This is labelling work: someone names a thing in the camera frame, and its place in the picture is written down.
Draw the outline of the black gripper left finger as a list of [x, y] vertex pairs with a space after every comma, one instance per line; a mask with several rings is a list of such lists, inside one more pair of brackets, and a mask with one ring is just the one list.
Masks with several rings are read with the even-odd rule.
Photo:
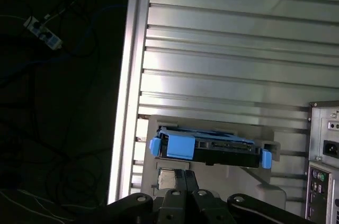
[[184, 170], [174, 171], [174, 188], [152, 198], [145, 193], [131, 194], [107, 205], [106, 223], [184, 223], [187, 182]]

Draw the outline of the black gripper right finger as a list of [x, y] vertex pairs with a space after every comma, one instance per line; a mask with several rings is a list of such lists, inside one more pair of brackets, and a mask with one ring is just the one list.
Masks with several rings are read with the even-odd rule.
[[191, 170], [185, 171], [185, 179], [193, 208], [189, 218], [196, 217], [198, 223], [312, 223], [246, 194], [236, 193], [223, 201], [210, 191], [200, 189]]

